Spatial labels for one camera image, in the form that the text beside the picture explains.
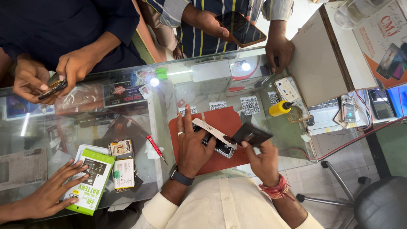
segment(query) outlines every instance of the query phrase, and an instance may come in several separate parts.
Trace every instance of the laptop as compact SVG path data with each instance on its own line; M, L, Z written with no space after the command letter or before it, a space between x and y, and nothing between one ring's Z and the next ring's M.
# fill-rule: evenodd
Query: laptop
M331 99L320 103L318 105L308 108L311 118L307 120L309 130L316 130L330 126L337 126L338 124L333 120L340 110L339 102L337 99Z

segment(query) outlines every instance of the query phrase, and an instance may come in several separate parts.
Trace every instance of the laptop keyboard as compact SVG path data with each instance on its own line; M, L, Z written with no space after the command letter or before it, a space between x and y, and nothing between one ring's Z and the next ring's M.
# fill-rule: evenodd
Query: laptop keyboard
M318 110L318 109L325 109L325 108L330 108L330 107L336 107L338 106L338 100L337 99L331 99L328 101L325 101L323 103L320 103L318 105L308 107L308 110Z

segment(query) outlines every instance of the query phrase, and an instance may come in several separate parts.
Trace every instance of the black watch strap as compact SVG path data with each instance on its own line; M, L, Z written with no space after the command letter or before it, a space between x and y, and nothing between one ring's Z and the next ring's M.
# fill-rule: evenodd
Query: black watch strap
M186 186L192 185L192 182L194 182L194 179L195 179L195 178L192 178L192 179L188 178L177 171L173 172L171 178Z

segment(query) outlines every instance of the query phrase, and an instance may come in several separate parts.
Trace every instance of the glass counter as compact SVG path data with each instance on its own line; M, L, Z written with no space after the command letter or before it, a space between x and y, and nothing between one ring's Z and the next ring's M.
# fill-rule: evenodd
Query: glass counter
M46 149L46 172L49 178L67 161L75 158L78 147L82 144L107 148L111 140L131 138L133 146L135 145L138 177L143 183L136 192L116 193L105 189L99 208L146 200L152 198L168 180L169 170L175 162L168 123L176 118L178 108L190 104L196 107L197 112L205 112L210 110L210 102L224 100L244 120L240 98L254 95L258 100L260 113L253 114L251 122L274 134L272 141L280 149L279 170L316 162L305 121L291 124L286 115L272 117L268 113L271 106L268 92L276 91L276 79L291 75L288 69L278 76L265 77L261 87L248 93L227 95L226 88L216 93L197 93L194 90L193 74L197 65L247 57L265 58L265 50L263 47L250 48L90 74L83 82L77 83L69 95L48 107L22 100L13 94L11 88L1 89L0 156ZM119 86L140 86L149 82L152 75L160 81L158 86L151 88L153 96L146 100L136 96L130 99L127 92ZM115 94L115 98L119 98L121 102L107 101L106 98L111 96L107 95L110 89L114 89L110 91L111 94ZM144 153L146 144L149 144L145 139L146 135L151 135L159 147L165 148L163 155L169 166L160 159L148 159ZM27 168L28 172L35 169L32 166ZM6 170L10 170L9 167L2 165L0 161L0 185L9 182L11 178ZM43 182L35 181L1 190L0 204L30 195ZM64 210L53 217L74 213Z

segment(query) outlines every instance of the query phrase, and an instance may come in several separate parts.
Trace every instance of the red screwdriver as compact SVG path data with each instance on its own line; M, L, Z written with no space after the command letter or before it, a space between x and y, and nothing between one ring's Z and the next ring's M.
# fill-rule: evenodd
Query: red screwdriver
M161 159L167 164L167 166L168 166L168 163L165 161L165 158L164 158L164 156L162 155L162 152L161 152L160 149L157 147L157 145L154 143L153 139L151 138L151 135L147 136L146 139L148 139L148 140L151 142L151 144L153 145L154 149L157 151L157 153L158 153L158 155L160 156L160 158L161 158Z

